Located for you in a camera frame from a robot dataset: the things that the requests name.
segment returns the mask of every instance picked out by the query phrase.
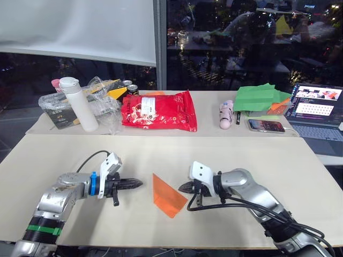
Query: green folded paper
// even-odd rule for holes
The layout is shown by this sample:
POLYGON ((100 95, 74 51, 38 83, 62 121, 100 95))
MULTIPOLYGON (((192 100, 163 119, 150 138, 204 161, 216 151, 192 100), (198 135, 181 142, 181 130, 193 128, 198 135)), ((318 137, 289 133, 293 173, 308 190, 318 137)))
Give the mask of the green folded paper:
POLYGON ((269 83, 260 86, 240 87, 237 91, 234 111, 268 111, 272 103, 280 103, 290 94, 275 89, 269 83))

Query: laptop screen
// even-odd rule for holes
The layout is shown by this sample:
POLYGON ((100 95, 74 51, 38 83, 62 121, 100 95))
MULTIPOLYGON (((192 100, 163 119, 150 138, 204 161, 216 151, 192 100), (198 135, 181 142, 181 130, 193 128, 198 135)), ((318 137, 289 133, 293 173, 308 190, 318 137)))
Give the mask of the laptop screen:
POLYGON ((292 106, 286 112, 291 122, 339 126, 343 120, 342 87, 295 84, 292 106))

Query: laptop keyboard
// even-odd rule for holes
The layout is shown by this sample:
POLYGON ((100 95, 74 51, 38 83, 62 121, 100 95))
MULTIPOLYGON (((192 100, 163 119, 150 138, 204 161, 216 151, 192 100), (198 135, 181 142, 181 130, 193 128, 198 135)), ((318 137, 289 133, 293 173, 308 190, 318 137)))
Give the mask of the laptop keyboard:
POLYGON ((292 127, 297 130, 302 138, 315 138, 343 142, 343 135, 338 130, 293 124, 292 127))

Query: can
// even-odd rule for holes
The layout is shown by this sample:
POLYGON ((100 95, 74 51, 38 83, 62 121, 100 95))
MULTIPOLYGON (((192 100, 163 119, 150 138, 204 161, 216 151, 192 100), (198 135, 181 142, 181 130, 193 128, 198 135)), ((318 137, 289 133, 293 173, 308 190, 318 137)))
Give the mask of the can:
POLYGON ((132 81, 131 80, 124 80, 123 81, 123 84, 127 87, 127 86, 130 86, 132 84, 132 81))
POLYGON ((138 86, 137 85, 128 85, 126 87, 128 89, 128 94, 129 95, 139 95, 139 92, 138 92, 138 86))

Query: phone screen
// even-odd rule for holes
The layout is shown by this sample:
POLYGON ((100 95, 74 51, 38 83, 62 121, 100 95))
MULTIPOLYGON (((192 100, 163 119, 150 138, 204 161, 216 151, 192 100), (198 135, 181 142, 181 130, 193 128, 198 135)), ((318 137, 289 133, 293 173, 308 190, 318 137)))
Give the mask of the phone screen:
POLYGON ((276 131, 284 132, 285 129, 280 122, 271 122, 269 120, 258 120, 250 119, 249 124, 254 130, 267 130, 267 131, 276 131))

